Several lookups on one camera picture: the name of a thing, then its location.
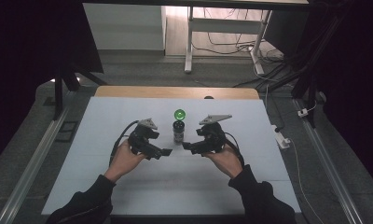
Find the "wall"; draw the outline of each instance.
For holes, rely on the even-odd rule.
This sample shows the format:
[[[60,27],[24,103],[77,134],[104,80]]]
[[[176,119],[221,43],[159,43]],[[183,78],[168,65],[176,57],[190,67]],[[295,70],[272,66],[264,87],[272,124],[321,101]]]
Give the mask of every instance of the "wall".
[[[84,4],[97,49],[164,50],[165,7]]]

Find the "white board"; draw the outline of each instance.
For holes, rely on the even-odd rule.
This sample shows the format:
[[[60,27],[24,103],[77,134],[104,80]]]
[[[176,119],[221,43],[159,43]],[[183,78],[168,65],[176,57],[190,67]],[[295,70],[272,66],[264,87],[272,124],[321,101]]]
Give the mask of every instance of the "white board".
[[[186,111],[184,140],[192,143],[202,140],[196,129],[208,114],[232,115],[220,124],[238,141],[258,182],[270,182],[274,195],[300,213],[262,101],[92,97],[42,214],[51,214],[67,204],[75,192],[87,190],[107,169],[113,145],[126,126],[148,118],[160,133],[150,143],[173,152],[159,160],[143,160],[117,182],[112,214],[243,214],[242,199],[228,186],[229,178],[209,159],[191,155],[173,142],[173,113],[179,108]]]

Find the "black sleeve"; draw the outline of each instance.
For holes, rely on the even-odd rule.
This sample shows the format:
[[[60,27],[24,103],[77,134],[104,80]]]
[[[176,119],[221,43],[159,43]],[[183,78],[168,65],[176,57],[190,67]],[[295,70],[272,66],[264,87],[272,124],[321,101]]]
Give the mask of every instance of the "black sleeve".
[[[99,175],[86,192],[75,193],[67,205],[53,212],[47,224],[103,223],[113,208],[111,195],[115,185],[103,175]]]
[[[250,165],[245,165],[228,184],[241,194],[248,223],[297,223],[294,209],[274,197],[270,183],[257,183]]]

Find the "metal frame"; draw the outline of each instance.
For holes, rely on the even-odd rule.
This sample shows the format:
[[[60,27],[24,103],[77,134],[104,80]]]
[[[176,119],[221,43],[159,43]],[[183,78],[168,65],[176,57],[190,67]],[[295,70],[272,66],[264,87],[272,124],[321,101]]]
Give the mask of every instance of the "metal frame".
[[[302,109],[297,100],[294,100],[294,106],[297,110]],[[305,127],[306,132],[317,152],[318,158],[324,167],[329,182],[338,196],[338,200],[343,207],[344,214],[346,215],[347,219],[349,219],[349,222],[353,224],[364,223],[354,201],[352,200],[350,192],[347,190],[347,187],[341,180],[338,170],[336,169],[335,164],[332,162],[331,157],[325,148],[320,135],[317,133],[316,129],[311,127],[307,119],[303,119],[303,126]]]
[[[257,53],[259,45],[262,41],[268,25],[271,11],[267,11],[263,21],[235,21],[235,20],[219,20],[219,19],[205,19],[193,18],[193,7],[190,7],[187,18],[187,43],[186,43],[186,65],[185,73],[192,72],[192,33],[193,32],[211,32],[211,33],[227,33],[227,34],[248,34],[257,35],[254,47],[248,48],[254,62],[256,73],[263,76],[262,65],[259,61]]]
[[[12,223],[15,216],[18,214],[21,204],[23,203],[30,187],[35,181],[35,177],[38,174],[39,169],[47,157],[50,147],[52,146],[53,141],[58,130],[62,126],[67,113],[69,111],[70,104],[76,95],[75,92],[69,91],[64,99],[64,108],[62,113],[59,115],[57,120],[53,120],[45,132],[41,142],[39,143],[35,154],[30,159],[27,167],[24,169],[21,178],[19,179],[17,185],[13,189],[11,195],[8,198],[6,205],[0,213],[0,223]]]

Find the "green light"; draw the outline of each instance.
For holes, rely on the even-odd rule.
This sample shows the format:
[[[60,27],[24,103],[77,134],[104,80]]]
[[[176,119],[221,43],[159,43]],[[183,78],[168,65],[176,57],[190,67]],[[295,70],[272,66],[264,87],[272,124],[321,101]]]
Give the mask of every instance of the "green light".
[[[186,112],[182,109],[177,109],[174,112],[174,118],[177,120],[183,120],[186,117]]]

